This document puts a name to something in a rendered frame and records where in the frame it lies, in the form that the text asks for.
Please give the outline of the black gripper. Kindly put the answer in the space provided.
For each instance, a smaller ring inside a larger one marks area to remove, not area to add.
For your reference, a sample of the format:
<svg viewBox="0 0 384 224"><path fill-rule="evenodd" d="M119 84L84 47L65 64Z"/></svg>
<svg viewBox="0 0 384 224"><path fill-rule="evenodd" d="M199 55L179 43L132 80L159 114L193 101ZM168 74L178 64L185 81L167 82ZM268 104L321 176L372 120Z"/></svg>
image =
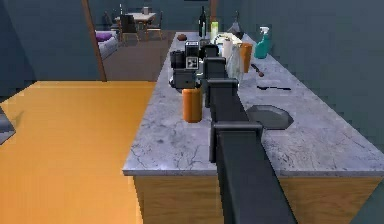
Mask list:
<svg viewBox="0 0 384 224"><path fill-rule="evenodd" d="M199 86L196 72L199 69L199 58L186 56L184 51L170 53L172 75L169 84L175 89L194 89Z"/></svg>

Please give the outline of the orange cylinder dispenser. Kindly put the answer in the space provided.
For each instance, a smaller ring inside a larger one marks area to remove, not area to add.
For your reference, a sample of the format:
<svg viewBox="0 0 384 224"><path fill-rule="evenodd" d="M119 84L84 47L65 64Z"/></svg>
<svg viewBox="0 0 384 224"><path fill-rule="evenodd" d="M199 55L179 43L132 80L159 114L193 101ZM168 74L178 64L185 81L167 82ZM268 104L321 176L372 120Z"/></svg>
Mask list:
<svg viewBox="0 0 384 224"><path fill-rule="evenodd" d="M183 89L183 119L188 123L202 120L202 93L200 88Z"/></svg>
<svg viewBox="0 0 384 224"><path fill-rule="evenodd" d="M243 62L243 71L245 73L247 73L249 70L252 48L253 48L253 45L250 43L242 43L240 45L240 56Z"/></svg>

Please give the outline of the clear glass jar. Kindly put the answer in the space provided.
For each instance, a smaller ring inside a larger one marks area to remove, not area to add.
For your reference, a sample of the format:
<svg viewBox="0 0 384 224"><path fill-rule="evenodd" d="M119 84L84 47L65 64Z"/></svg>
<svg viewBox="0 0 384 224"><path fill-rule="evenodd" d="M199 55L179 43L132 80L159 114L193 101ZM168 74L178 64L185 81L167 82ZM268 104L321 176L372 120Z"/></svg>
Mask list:
<svg viewBox="0 0 384 224"><path fill-rule="evenodd" d="M232 53L228 59L226 70L229 78L235 78L238 81L242 80L243 69L238 44L232 46Z"/></svg>

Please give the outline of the dark wine bottle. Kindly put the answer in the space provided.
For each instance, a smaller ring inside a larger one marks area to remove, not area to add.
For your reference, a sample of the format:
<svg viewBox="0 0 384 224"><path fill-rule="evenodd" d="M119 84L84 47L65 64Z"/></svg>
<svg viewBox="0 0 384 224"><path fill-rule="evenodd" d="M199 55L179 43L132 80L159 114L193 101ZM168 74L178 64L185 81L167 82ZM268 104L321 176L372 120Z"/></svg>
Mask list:
<svg viewBox="0 0 384 224"><path fill-rule="evenodd" d="M205 15L205 7L201 7L201 14L199 16L199 36L201 38L205 38L206 36L206 15Z"/></svg>

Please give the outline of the dark dining chair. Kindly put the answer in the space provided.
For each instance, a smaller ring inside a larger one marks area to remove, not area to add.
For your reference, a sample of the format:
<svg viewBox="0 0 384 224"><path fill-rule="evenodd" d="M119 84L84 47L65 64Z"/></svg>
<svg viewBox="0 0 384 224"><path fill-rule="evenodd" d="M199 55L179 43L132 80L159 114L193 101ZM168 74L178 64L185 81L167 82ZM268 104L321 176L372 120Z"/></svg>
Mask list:
<svg viewBox="0 0 384 224"><path fill-rule="evenodd" d="M123 42L128 40L129 35L134 35L139 40L136 23L132 15L121 15L120 16L120 33Z"/></svg>
<svg viewBox="0 0 384 224"><path fill-rule="evenodd" d="M146 37L149 37L149 33L152 31L156 31L159 34L159 38L162 38L162 18L163 18L163 12L160 12L158 22L154 24L151 22L146 27Z"/></svg>

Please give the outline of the marble top wooden counter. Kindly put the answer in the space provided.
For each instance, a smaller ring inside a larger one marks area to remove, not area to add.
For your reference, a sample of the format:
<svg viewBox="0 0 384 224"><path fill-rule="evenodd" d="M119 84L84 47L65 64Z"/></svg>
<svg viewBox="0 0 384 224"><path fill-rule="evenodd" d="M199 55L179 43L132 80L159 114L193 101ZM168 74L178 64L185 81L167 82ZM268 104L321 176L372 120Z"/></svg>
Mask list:
<svg viewBox="0 0 384 224"><path fill-rule="evenodd" d="M384 179L384 153L272 56L240 84L244 107L273 105L294 122L262 144L299 224L350 224ZM217 172L209 161L210 112L182 118L182 97L163 66L123 167L134 180L143 224L224 224ZM257 86L289 87L290 91Z"/></svg>

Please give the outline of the pale dining table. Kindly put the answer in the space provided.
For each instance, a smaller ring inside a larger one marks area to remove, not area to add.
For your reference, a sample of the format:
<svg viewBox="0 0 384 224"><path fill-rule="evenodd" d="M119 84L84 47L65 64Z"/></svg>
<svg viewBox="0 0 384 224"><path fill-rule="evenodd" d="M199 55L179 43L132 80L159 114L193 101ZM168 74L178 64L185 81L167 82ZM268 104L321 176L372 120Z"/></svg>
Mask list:
<svg viewBox="0 0 384 224"><path fill-rule="evenodd" d="M145 33L146 33L147 25L150 22L152 22L156 16L155 13L149 13L148 15L144 15L143 13L127 13L127 14L123 14L123 15L132 15L134 17L136 25L141 24L142 29ZM119 32L120 32L120 16L116 17Z"/></svg>

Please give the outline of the white sofa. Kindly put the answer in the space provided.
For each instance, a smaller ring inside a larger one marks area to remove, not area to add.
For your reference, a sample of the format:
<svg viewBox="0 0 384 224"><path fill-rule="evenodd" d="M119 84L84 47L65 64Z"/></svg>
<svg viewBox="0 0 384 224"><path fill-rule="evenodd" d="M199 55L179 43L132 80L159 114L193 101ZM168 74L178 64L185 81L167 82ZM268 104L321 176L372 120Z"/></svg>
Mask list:
<svg viewBox="0 0 384 224"><path fill-rule="evenodd" d="M118 49L117 33L115 31L95 31L95 35L97 32L112 34L112 37L108 41L104 41L104 42L97 41L101 58L106 59Z"/></svg>

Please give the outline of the teal spray bottle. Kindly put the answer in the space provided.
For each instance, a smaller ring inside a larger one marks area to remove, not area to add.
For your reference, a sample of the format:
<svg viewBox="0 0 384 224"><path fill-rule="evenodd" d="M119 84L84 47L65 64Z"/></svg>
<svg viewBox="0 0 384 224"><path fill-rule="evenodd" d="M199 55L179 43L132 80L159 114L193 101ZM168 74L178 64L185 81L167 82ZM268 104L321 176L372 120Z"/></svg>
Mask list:
<svg viewBox="0 0 384 224"><path fill-rule="evenodd" d="M265 59L270 49L270 28L267 26L262 26L260 28L262 39L256 44L254 56L257 59Z"/></svg>

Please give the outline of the grey slatted block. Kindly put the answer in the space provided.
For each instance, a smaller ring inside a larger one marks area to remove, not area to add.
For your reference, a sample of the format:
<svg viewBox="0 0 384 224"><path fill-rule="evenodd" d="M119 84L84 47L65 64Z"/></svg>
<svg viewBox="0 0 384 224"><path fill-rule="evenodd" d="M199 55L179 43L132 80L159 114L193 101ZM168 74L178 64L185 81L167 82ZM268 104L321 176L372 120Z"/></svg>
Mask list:
<svg viewBox="0 0 384 224"><path fill-rule="evenodd" d="M15 134L15 128L0 107L0 145Z"/></svg>

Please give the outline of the brown handled knife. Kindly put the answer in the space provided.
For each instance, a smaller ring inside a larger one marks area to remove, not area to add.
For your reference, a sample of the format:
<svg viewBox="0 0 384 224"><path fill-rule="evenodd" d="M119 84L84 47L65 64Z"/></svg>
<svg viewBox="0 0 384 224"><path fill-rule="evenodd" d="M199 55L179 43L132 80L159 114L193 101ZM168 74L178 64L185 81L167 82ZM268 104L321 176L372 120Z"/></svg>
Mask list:
<svg viewBox="0 0 384 224"><path fill-rule="evenodd" d="M264 73L255 64L252 63L251 67L258 73L259 77L264 77Z"/></svg>

